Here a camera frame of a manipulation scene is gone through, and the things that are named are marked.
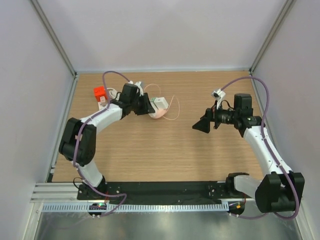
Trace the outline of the pink round socket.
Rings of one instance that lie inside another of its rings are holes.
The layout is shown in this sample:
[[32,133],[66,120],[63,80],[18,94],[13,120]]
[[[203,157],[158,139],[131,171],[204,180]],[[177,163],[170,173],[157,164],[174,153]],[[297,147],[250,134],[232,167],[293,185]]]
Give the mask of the pink round socket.
[[165,114],[166,114],[167,110],[163,109],[163,108],[159,108],[155,111],[155,113],[149,113],[148,115],[152,118],[152,119],[159,119],[162,118]]

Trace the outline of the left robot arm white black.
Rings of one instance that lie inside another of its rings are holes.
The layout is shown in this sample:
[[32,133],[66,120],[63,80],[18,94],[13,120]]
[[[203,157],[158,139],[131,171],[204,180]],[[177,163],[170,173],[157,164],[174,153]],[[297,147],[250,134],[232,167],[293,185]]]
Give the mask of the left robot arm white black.
[[108,101],[106,107],[81,119],[72,117],[65,125],[58,152],[72,162],[94,200],[101,200],[107,192],[105,178],[94,161],[97,135],[132,112],[137,116],[155,113],[140,81],[125,83],[119,97]]

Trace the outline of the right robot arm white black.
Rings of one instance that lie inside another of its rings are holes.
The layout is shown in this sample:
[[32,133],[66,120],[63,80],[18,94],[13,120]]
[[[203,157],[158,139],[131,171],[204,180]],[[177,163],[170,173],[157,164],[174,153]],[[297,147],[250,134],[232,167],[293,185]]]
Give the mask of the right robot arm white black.
[[280,156],[270,140],[260,116],[254,115],[252,96],[246,93],[234,95],[233,106],[223,108],[225,92],[218,89],[212,93],[215,103],[192,128],[209,133],[221,124],[232,125],[250,145],[264,174],[262,180],[247,173],[232,173],[225,185],[230,198],[242,193],[255,200],[261,213],[297,212],[300,207],[305,179],[300,172],[293,172]]

